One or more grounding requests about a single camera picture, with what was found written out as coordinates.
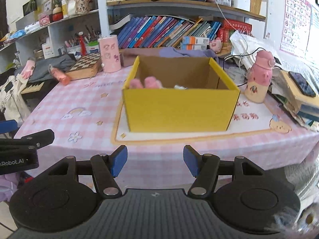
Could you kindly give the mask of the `pink fuzzy glove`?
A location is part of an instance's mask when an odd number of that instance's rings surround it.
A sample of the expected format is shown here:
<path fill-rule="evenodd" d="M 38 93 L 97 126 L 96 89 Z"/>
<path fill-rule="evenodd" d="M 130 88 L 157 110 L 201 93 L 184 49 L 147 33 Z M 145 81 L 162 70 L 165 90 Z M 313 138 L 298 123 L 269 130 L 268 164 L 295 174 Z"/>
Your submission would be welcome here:
<path fill-rule="evenodd" d="M 160 89 L 163 88 L 162 83 L 155 77 L 146 77 L 143 82 L 135 78 L 130 81 L 129 88 L 131 89 Z"/>

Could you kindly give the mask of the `white tote bag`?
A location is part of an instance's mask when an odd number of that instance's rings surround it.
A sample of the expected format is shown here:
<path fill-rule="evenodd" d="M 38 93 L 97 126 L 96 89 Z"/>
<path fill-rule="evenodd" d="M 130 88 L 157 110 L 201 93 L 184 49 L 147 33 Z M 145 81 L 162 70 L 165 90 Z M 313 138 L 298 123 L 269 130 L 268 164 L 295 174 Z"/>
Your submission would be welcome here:
<path fill-rule="evenodd" d="M 1 112 L 6 120 L 15 120 L 18 127 L 22 126 L 31 113 L 21 95 L 27 81 L 21 74 L 11 75 L 1 86 Z"/>

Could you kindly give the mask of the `black keyboard piano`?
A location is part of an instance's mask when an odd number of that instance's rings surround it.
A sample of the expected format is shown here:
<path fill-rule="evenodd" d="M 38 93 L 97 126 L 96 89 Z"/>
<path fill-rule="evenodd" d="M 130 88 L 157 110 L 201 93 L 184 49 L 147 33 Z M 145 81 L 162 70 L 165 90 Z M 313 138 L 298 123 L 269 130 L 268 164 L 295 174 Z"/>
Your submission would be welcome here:
<path fill-rule="evenodd" d="M 42 100 L 56 85 L 57 81 L 53 79 L 35 83 L 27 83 L 27 86 L 21 92 L 21 95 L 24 100 Z"/>

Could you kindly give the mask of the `pink checkered tablecloth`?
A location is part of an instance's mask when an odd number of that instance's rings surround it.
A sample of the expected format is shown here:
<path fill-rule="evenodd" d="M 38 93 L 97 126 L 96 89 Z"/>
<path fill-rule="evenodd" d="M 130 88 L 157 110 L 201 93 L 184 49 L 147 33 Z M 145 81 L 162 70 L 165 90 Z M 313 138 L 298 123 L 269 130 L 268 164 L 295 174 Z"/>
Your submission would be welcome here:
<path fill-rule="evenodd" d="M 55 140 L 39 150 L 39 167 L 29 172 L 31 176 L 67 155 L 88 160 L 111 153 L 119 145 L 128 148 L 128 161 L 117 179 L 122 187 L 168 188 L 192 183 L 183 162 L 185 145 L 223 160 L 243 155 L 263 169 L 292 166 L 288 175 L 298 182 L 304 182 L 307 172 L 317 165 L 318 133 L 292 122 L 272 97 L 255 104 L 240 96 L 225 132 L 133 133 L 122 107 L 122 87 L 129 71 L 59 84 L 39 103 L 16 137 L 51 129 Z"/>

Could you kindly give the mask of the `pink glove on cloth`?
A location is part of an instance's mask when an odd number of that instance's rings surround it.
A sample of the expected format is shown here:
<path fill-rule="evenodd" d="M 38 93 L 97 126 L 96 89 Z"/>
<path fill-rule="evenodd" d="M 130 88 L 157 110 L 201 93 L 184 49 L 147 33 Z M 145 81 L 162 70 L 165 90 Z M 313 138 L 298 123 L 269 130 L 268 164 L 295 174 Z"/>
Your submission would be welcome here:
<path fill-rule="evenodd" d="M 21 72 L 21 76 L 23 79 L 29 79 L 32 74 L 33 71 L 35 69 L 36 66 L 36 62 L 33 60 L 28 60 L 25 64 L 25 67 L 23 68 L 22 72 Z"/>

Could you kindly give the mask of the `pink bottle lying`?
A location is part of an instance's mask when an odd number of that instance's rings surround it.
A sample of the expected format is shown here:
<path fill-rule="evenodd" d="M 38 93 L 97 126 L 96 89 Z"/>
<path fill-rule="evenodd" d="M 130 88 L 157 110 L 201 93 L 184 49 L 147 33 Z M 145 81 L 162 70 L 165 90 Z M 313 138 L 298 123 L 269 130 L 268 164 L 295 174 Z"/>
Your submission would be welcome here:
<path fill-rule="evenodd" d="M 67 86 L 70 83 L 69 76 L 60 69 L 54 68 L 52 65 L 49 65 L 49 73 L 64 86 Z"/>

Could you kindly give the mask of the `grey cloth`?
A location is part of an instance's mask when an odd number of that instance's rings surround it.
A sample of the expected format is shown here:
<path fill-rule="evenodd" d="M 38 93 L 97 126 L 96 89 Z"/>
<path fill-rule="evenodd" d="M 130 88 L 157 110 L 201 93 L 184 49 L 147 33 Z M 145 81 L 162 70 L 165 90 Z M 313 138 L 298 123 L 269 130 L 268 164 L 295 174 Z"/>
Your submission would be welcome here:
<path fill-rule="evenodd" d="M 75 62 L 76 58 L 74 55 L 70 54 L 40 61 L 36 61 L 35 58 L 29 58 L 25 65 L 15 70 L 14 75 L 15 77 L 17 77 L 18 74 L 28 76 L 29 83 L 36 83 L 53 79 L 53 76 L 49 71 L 50 66 L 59 69 L 62 72 L 68 72 L 75 65 Z"/>

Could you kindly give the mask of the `wooden chess board box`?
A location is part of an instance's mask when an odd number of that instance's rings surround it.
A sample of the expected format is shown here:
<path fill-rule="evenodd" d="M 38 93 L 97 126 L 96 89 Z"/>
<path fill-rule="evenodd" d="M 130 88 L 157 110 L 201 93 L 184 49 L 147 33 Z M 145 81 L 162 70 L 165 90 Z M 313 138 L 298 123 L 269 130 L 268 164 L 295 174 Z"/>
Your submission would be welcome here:
<path fill-rule="evenodd" d="M 95 77 L 102 70 L 102 61 L 99 53 L 91 53 L 80 58 L 65 74 L 71 80 L 80 80 Z"/>

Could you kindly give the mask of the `yellow cardboard box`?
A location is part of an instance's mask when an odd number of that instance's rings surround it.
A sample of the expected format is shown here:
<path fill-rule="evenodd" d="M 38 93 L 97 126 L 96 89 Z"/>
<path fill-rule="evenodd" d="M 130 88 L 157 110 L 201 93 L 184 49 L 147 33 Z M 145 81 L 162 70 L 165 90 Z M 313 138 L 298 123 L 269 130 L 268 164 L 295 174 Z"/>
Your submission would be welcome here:
<path fill-rule="evenodd" d="M 131 89 L 155 77 L 160 89 Z M 220 132 L 232 120 L 240 90 L 213 58 L 138 56 L 122 90 L 132 132 Z"/>

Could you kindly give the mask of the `red tassel ornament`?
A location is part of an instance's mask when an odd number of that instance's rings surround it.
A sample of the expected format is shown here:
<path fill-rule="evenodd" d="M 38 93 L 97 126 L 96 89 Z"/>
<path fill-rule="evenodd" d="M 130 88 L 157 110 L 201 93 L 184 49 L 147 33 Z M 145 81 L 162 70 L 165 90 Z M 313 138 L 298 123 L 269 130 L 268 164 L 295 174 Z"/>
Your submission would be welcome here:
<path fill-rule="evenodd" d="M 81 55 L 85 56 L 87 54 L 87 50 L 86 50 L 86 46 L 84 42 L 84 33 L 82 31 L 78 33 L 78 39 L 79 39 L 80 47 L 81 47 Z"/>

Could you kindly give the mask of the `green lid white jar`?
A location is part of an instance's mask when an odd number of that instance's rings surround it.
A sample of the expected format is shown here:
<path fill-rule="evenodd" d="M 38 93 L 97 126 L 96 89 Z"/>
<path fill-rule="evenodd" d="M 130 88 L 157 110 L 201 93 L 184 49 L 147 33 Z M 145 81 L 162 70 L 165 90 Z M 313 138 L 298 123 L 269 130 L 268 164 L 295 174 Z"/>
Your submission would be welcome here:
<path fill-rule="evenodd" d="M 89 42 L 89 44 L 86 45 L 87 53 L 99 53 L 99 43 L 97 40 L 93 42 Z"/>

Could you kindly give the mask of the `pink kids water bottle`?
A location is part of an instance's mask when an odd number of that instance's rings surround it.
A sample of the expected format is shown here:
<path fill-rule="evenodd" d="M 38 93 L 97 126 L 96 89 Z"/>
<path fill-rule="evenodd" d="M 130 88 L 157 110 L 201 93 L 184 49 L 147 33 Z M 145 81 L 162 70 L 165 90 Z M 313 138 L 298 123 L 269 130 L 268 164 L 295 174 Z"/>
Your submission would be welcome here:
<path fill-rule="evenodd" d="M 275 59 L 270 51 L 261 50 L 247 73 L 244 95 L 254 103 L 263 103 L 273 76 Z"/>

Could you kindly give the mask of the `stack of old books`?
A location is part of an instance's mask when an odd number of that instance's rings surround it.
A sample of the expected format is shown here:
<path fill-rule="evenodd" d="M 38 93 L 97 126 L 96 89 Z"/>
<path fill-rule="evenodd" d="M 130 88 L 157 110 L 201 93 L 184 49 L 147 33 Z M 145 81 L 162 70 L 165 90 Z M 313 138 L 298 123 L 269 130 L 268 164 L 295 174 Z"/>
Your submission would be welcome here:
<path fill-rule="evenodd" d="M 302 127 L 318 132 L 318 95 L 302 94 L 288 72 L 275 68 L 270 93 Z"/>

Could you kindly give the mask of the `pink sticker cylinder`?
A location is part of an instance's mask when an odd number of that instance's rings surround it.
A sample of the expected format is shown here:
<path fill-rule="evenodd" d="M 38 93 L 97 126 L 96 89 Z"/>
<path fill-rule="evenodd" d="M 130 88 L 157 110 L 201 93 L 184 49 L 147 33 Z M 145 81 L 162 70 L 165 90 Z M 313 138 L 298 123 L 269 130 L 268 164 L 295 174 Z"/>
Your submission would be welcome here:
<path fill-rule="evenodd" d="M 121 69 L 121 60 L 116 35 L 98 40 L 102 69 L 105 73 L 114 73 Z"/>

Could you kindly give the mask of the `mauve purple cloth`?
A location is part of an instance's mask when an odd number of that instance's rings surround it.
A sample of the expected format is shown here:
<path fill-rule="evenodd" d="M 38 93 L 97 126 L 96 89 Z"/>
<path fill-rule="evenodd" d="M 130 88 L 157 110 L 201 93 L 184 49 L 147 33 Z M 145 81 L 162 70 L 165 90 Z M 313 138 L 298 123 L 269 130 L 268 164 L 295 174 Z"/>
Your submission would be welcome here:
<path fill-rule="evenodd" d="M 124 49 L 120 54 L 121 66 L 126 68 L 132 66 L 137 56 L 154 56 L 164 58 L 176 58 L 176 57 L 208 57 L 213 58 L 217 64 L 219 58 L 216 53 L 211 50 L 181 50 L 173 47 L 165 48 L 132 48 Z"/>

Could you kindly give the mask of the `pink pig figurine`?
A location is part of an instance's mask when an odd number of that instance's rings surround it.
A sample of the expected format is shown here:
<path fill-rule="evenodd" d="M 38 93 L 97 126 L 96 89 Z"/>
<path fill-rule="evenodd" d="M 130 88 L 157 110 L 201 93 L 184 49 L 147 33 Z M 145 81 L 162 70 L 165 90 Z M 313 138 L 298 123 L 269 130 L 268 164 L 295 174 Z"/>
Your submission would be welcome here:
<path fill-rule="evenodd" d="M 223 43 L 219 37 L 210 41 L 209 48 L 213 50 L 215 53 L 220 53 L 223 47 Z"/>

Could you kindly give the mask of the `orange white medicine box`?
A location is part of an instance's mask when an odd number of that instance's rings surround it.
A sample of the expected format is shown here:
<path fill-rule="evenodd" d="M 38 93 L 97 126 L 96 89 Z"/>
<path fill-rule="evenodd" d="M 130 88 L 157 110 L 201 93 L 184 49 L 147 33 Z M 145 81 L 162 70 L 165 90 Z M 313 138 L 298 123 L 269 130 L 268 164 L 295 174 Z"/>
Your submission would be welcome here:
<path fill-rule="evenodd" d="M 206 37 L 185 36 L 182 39 L 185 45 L 209 45 L 210 39 Z"/>

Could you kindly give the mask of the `black smartphone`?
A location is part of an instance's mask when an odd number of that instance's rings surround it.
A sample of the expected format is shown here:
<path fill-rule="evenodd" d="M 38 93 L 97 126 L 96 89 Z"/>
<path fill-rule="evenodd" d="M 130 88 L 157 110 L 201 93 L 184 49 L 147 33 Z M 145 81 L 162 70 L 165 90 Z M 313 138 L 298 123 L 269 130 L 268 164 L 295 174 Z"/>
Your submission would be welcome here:
<path fill-rule="evenodd" d="M 288 72 L 288 75 L 293 80 L 293 82 L 296 84 L 300 92 L 308 97 L 316 97 L 315 91 L 312 89 L 312 87 L 309 85 L 309 83 L 306 81 L 306 79 L 301 75 L 300 73 L 296 72 Z"/>

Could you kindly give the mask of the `row of books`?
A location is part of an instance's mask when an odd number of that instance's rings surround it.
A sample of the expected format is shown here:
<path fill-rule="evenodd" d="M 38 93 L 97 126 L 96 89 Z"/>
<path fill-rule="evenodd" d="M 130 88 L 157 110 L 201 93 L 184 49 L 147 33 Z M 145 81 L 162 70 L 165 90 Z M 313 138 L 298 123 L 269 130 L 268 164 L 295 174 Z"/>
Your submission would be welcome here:
<path fill-rule="evenodd" d="M 210 41 L 219 37 L 224 44 L 230 36 L 239 31 L 244 35 L 252 34 L 252 25 L 237 20 L 192 21 L 178 16 L 127 15 L 119 21 L 122 26 L 117 34 L 120 49 L 174 47 L 184 50 L 205 50 L 209 45 L 185 45 L 185 36 L 206 37 Z"/>

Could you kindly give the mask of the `white shelf unit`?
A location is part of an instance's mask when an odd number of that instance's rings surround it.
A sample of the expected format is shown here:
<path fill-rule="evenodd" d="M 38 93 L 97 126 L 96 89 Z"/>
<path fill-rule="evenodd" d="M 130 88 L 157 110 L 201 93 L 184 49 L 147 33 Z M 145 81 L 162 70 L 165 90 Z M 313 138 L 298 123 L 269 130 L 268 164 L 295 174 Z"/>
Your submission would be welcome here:
<path fill-rule="evenodd" d="M 146 16 L 183 18 L 187 26 L 181 31 L 181 34 L 186 35 L 198 28 L 204 21 L 220 21 L 224 17 L 238 21 L 249 19 L 266 21 L 266 17 L 245 10 L 192 0 L 128 0 L 111 2 L 107 4 L 107 7 L 110 25 L 126 15 L 141 18 Z M 1 48 L 1 72 L 4 72 L 13 62 L 15 51 L 20 52 L 21 63 L 25 63 L 29 57 L 32 57 L 35 48 L 42 44 L 39 41 L 40 36 L 50 38 L 51 48 L 57 55 L 59 49 L 65 45 L 65 41 L 74 36 L 76 31 L 87 31 L 91 27 L 99 30 L 101 25 L 103 22 L 99 19 L 98 10 L 44 25 Z"/>

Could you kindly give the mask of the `alphabet wall poster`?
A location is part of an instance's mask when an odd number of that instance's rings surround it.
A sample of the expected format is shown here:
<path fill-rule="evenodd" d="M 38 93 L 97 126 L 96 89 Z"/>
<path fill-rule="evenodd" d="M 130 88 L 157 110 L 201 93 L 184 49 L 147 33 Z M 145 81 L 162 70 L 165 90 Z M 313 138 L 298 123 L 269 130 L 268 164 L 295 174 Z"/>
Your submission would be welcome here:
<path fill-rule="evenodd" d="M 285 11 L 280 50 L 304 57 L 308 46 L 312 6 L 307 0 L 284 0 Z"/>

